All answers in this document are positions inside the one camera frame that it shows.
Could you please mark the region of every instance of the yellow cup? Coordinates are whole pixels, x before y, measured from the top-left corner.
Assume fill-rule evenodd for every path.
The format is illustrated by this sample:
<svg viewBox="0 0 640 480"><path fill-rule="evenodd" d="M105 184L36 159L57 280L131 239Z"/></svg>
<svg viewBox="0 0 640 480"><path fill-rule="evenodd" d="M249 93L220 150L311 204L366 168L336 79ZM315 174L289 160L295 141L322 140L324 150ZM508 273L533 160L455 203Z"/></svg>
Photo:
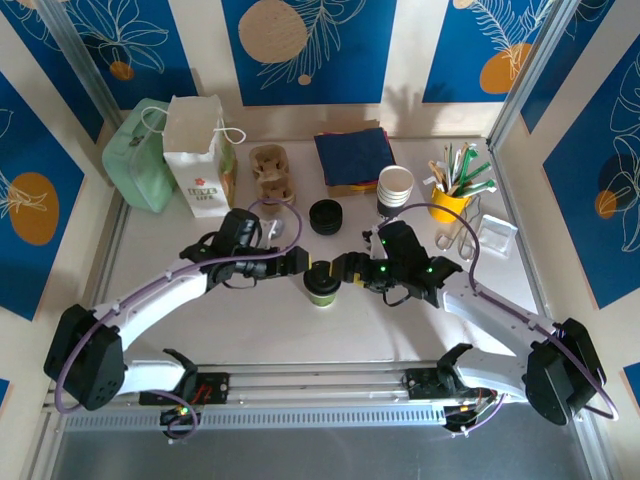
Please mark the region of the yellow cup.
<svg viewBox="0 0 640 480"><path fill-rule="evenodd" d="M433 192L431 193L431 203L435 205L442 205L443 207L448 208L458 215L462 213L462 210L464 210L464 208L467 206L470 199L470 197L450 197L449 195L441 192L435 187L433 187ZM440 210L439 208L429 207L429 213L431 213L431 216L440 223L453 223L457 220L456 217L454 217L450 213L445 212L444 210Z"/></svg>

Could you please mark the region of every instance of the black cup lid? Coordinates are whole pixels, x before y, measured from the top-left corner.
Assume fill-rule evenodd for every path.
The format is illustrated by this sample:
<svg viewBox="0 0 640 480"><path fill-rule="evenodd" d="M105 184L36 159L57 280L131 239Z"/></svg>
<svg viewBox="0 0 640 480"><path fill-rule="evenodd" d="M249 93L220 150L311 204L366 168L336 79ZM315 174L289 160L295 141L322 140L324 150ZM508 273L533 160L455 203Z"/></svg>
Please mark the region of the black cup lid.
<svg viewBox="0 0 640 480"><path fill-rule="evenodd" d="M340 281L329 276L331 264L324 260L313 262L311 270L304 272L304 286L314 295L331 295L340 288Z"/></svg>
<svg viewBox="0 0 640 480"><path fill-rule="evenodd" d="M309 210L311 228L320 235L333 235L342 226L342 207L335 200L320 200Z"/></svg>

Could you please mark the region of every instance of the bag handle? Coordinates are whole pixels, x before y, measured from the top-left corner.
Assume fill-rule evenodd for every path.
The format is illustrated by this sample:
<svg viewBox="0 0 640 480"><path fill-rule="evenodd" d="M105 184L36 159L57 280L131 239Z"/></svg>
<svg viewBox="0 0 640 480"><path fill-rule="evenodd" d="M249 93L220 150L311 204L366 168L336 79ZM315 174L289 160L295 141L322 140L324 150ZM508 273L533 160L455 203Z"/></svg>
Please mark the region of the bag handle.
<svg viewBox="0 0 640 480"><path fill-rule="evenodd" d="M156 107L155 105L151 105L149 107L145 107L145 108L142 109L142 112L140 112L140 121L142 122L142 124L145 127L147 127L153 133L162 133L162 130L156 130L154 128L151 128L149 126L149 124L147 124L147 122L144 120L144 116L145 116L145 113L147 112L147 110L158 110L158 111L164 113L165 115L169 115L169 112L167 110L164 110L163 108ZM227 139L227 141L229 143L231 143L233 145L239 145L239 144L241 144L242 142L244 142L247 139L247 134L245 133L244 130L242 130L240 128L235 128L235 127L227 127L227 126L224 125L224 119L221 119L221 121L222 121L222 127L214 128L213 131L214 132L218 132L219 131L219 132L224 133L224 137ZM231 140L229 138L229 134L227 133L227 132L229 132L231 130L236 131L236 132L240 132L242 134L242 139L240 139L237 142L234 142L233 140Z"/></svg>

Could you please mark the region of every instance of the table surface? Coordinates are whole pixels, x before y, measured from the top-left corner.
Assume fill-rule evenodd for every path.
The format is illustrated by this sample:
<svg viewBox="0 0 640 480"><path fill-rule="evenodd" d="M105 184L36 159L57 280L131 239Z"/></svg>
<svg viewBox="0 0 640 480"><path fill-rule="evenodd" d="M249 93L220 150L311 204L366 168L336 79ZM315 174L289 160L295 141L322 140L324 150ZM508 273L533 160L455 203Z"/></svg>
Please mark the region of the table surface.
<svg viewBox="0 0 640 480"><path fill-rule="evenodd" d="M431 188L422 184L430 175L427 161L442 157L442 139L391 141L396 162L409 168L416 185L410 203L428 201ZM482 139L450 139L454 148L464 141L478 143L480 159L489 159ZM249 151L257 146L236 147L239 161L236 206L248 206L256 198L249 167ZM296 208L304 218L300 245L314 260L332 260L348 251L364 251L361 232L379 223L375 195L337 199L344 223L333 236L321 237L308 224L309 207L327 197L322 168L313 142L282 142L290 160L296 186ZM482 213L507 219L500 193L483 194ZM286 245L295 234L295 217L280 214L285 233L276 241ZM440 232L457 227L434 221L426 209L414 209L402 217L415 230L430 255L445 255L468 269L456 248L444 253L435 247ZM480 217L474 221L477 228ZM162 214L131 209L118 245L109 278L107 298L116 298L163 272L178 253L203 234L217 230L221 219L191 215L180 191ZM507 299L535 311L531 289L517 246L508 259L482 251L477 279ZM391 299L401 296L393 292ZM354 285L343 284L328 308L308 300L302 276L261 282L252 290L218 287L206 296L171 313L147 330L129 354L149 349L174 348L197 364L211 363L313 363L436 360L457 343L467 342L484 350L506 353L505 347L458 317L412 299L396 308L382 297Z"/></svg>

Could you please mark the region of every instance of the stack of napkins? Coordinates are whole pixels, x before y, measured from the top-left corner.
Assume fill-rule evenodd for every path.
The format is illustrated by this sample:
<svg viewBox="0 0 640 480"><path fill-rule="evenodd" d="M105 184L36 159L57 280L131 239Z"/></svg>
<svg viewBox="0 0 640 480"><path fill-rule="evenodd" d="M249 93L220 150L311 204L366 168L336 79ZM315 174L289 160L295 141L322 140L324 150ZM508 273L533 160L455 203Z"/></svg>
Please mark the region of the stack of napkins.
<svg viewBox="0 0 640 480"><path fill-rule="evenodd" d="M330 197L375 193L380 171L394 165L383 128L314 137Z"/></svg>

